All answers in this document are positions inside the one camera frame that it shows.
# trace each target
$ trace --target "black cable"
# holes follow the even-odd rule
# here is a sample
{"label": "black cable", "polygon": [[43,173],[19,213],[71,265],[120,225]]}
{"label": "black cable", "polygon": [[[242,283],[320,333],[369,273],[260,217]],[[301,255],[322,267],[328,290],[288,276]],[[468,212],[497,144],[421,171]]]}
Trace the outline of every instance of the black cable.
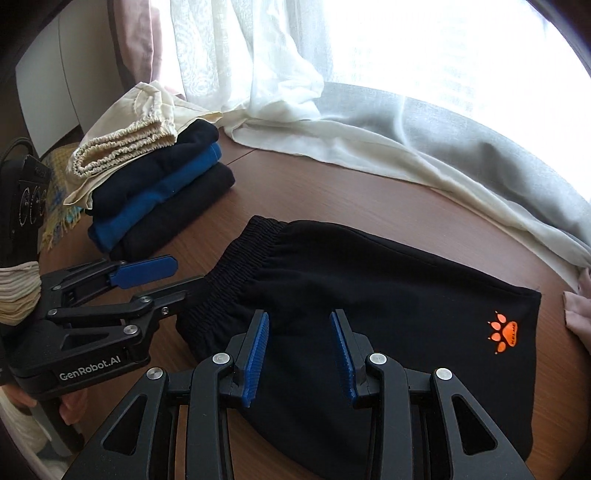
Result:
{"label": "black cable", "polygon": [[31,140],[29,140],[27,137],[17,137],[14,140],[12,140],[12,142],[10,142],[10,145],[6,148],[6,150],[4,150],[2,155],[0,155],[0,165],[4,163],[8,154],[18,145],[26,146],[29,155],[33,157],[35,156],[35,147],[33,147]]}

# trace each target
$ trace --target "black shorts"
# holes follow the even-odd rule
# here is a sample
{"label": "black shorts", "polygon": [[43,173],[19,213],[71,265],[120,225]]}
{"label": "black shorts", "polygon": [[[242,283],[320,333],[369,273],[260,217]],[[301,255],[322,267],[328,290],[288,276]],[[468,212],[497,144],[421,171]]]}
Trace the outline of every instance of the black shorts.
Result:
{"label": "black shorts", "polygon": [[210,297],[177,329],[201,360],[271,319],[256,399],[242,412],[272,445],[321,477],[361,479],[371,413],[339,386],[329,314],[404,367],[454,372],[525,459],[532,446],[541,294],[333,223],[253,217],[206,276]]}

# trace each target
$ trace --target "orange paw logo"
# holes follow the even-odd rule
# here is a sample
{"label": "orange paw logo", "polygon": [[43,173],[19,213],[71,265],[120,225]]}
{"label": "orange paw logo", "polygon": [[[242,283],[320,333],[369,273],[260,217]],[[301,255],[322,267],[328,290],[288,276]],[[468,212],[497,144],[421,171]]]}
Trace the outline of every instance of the orange paw logo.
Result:
{"label": "orange paw logo", "polygon": [[495,330],[489,340],[497,342],[495,355],[507,350],[507,345],[515,346],[517,344],[517,322],[508,322],[504,315],[499,312],[496,313],[498,322],[488,322]]}

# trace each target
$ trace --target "yellow plaid blanket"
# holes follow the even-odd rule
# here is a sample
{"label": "yellow plaid blanket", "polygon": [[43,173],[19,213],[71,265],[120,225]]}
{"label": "yellow plaid blanket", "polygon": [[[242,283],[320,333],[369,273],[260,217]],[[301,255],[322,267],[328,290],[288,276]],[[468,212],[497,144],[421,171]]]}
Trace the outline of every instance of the yellow plaid blanket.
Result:
{"label": "yellow plaid blanket", "polygon": [[78,143],[72,143],[56,148],[43,159],[43,163],[51,168],[51,182],[47,189],[46,224],[41,239],[41,247],[47,250],[56,246],[84,214],[81,207],[64,206],[63,204],[64,198],[67,196],[66,165],[78,145]]}

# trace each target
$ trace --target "pink fabric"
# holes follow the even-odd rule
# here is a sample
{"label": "pink fabric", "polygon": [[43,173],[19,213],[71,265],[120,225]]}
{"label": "pink fabric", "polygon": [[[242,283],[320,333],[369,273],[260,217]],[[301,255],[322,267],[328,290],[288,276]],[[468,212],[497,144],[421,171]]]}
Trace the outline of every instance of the pink fabric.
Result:
{"label": "pink fabric", "polygon": [[566,326],[575,333],[591,353],[591,274],[585,268],[579,277],[579,294],[564,292]]}
{"label": "pink fabric", "polygon": [[160,11],[150,0],[113,0],[121,59],[136,83],[158,80],[162,65]]}

